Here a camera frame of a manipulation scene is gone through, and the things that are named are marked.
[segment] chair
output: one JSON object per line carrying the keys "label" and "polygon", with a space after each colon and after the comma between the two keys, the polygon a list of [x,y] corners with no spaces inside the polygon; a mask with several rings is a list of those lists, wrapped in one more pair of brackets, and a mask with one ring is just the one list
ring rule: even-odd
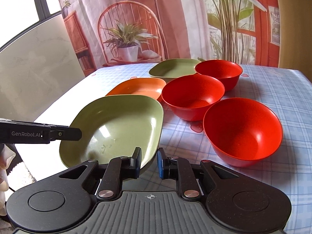
{"label": "chair", "polygon": [[[105,41],[110,39],[108,33],[109,28],[116,28],[115,20],[121,23],[134,24],[139,23],[142,28],[147,29],[148,33],[158,37],[158,39],[148,39],[149,44],[142,44],[142,50],[152,50],[161,56],[161,60],[165,57],[166,43],[161,29],[160,23],[157,20],[154,12],[142,3],[135,1],[121,1],[107,7],[98,21],[99,40],[102,45],[102,51],[108,65],[120,65],[118,60],[117,50],[112,49]],[[143,62],[153,62],[152,60],[141,60]]]}

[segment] wall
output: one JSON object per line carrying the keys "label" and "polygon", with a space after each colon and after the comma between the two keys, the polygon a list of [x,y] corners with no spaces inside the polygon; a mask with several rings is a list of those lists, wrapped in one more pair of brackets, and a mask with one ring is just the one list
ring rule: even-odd
{"label": "wall", "polygon": [[0,52],[0,117],[34,121],[83,78],[63,18],[56,16]]}
{"label": "wall", "polygon": [[278,0],[280,68],[300,70],[312,82],[312,0]]}

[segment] red bowl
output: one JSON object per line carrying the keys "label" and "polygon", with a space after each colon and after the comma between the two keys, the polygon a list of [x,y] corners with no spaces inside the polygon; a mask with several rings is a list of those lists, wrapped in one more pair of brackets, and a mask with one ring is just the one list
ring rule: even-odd
{"label": "red bowl", "polygon": [[178,117],[198,121],[211,104],[224,95],[223,84],[206,75],[187,75],[172,80],[163,88],[161,96]]}
{"label": "red bowl", "polygon": [[208,75],[220,80],[225,91],[232,90],[243,73],[240,65],[225,60],[203,61],[196,65],[195,70],[200,75]]}
{"label": "red bowl", "polygon": [[248,98],[215,103],[205,114],[203,127],[216,154],[238,167],[272,155],[283,139],[283,128],[274,112]]}

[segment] white wall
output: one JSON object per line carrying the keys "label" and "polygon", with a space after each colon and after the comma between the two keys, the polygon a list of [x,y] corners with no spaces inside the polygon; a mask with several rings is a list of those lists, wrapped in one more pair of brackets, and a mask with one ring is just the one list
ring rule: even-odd
{"label": "white wall", "polygon": [[0,52],[0,117],[34,121],[83,78],[62,16],[56,16]]}

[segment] rug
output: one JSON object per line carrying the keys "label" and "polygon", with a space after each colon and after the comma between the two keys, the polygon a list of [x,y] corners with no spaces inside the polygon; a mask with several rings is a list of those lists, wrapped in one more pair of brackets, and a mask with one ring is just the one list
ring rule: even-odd
{"label": "rug", "polygon": [[[7,181],[13,190],[18,190],[24,186],[30,185],[35,182],[35,179],[28,171],[26,165],[24,162],[18,163],[12,171],[7,176]],[[5,192],[5,199],[7,199],[11,196],[13,193],[12,190],[8,190]],[[0,234],[12,234],[13,228],[11,227],[11,224],[0,219]]]}

